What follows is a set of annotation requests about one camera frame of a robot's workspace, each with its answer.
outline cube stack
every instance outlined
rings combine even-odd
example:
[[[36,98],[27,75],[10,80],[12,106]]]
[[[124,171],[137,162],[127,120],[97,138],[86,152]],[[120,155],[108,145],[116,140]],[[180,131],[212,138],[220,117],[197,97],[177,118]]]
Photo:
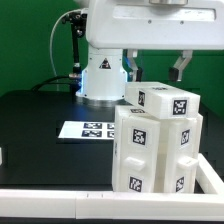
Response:
[[[117,106],[113,190],[193,193],[202,116],[200,96],[161,83],[127,83]]]

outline black surface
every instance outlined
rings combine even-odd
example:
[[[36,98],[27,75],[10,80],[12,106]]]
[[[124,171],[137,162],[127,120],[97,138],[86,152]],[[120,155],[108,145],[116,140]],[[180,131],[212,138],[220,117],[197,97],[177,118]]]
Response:
[[[224,124],[203,105],[200,113],[204,116],[200,152],[222,176]],[[14,91],[0,98],[1,188],[112,190],[113,142],[58,141],[66,120],[113,122],[114,108],[73,104],[68,93],[57,92]],[[196,192],[201,192],[198,184]],[[196,222],[0,218],[0,223]]]

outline stacked cubes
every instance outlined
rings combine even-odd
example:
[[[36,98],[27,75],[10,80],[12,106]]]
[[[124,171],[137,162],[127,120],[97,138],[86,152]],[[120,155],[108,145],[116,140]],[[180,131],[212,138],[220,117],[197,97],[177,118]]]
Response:
[[[112,185],[119,192],[193,193],[200,97],[161,83],[127,83],[117,106]]]

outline green wall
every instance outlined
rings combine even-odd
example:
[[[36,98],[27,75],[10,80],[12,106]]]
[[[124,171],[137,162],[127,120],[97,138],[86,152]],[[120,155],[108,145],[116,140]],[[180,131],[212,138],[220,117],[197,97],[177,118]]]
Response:
[[[0,0],[0,96],[12,90],[28,90],[53,77],[49,38],[56,20],[76,8],[73,0]],[[87,45],[80,41],[82,67],[87,63]],[[138,64],[144,81],[161,81],[201,95],[202,102],[224,119],[224,52],[197,51],[181,83],[170,83],[168,68],[180,52],[140,51]],[[54,59],[59,75],[72,70],[70,26],[59,25],[54,41]],[[45,87],[43,90],[54,90]]]

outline black cable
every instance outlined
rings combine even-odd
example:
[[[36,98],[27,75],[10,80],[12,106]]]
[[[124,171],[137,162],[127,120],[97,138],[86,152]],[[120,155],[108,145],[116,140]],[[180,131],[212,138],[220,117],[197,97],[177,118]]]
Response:
[[[50,83],[46,83],[45,85],[70,85],[70,82],[50,82]]]
[[[51,82],[59,79],[69,79],[69,76],[56,76],[50,79],[47,79],[46,81],[35,85],[33,88],[31,88],[31,91],[38,91],[42,86],[50,84]]]

